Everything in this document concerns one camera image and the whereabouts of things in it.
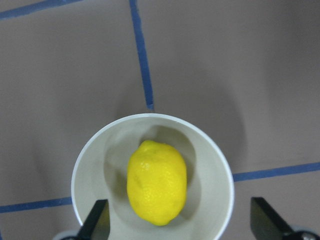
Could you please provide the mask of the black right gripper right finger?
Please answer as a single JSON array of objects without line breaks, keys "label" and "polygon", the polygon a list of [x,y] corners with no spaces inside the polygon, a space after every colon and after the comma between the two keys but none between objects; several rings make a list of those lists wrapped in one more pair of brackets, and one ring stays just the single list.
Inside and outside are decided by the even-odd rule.
[{"label": "black right gripper right finger", "polygon": [[250,200],[250,229],[256,240],[299,240],[295,231],[263,197]]}]

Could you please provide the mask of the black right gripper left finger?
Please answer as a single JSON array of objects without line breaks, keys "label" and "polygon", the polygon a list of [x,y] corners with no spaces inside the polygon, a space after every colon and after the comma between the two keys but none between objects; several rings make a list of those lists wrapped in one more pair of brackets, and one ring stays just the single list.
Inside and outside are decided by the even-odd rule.
[{"label": "black right gripper left finger", "polygon": [[108,240],[111,232],[109,201],[95,202],[76,238],[78,240]]}]

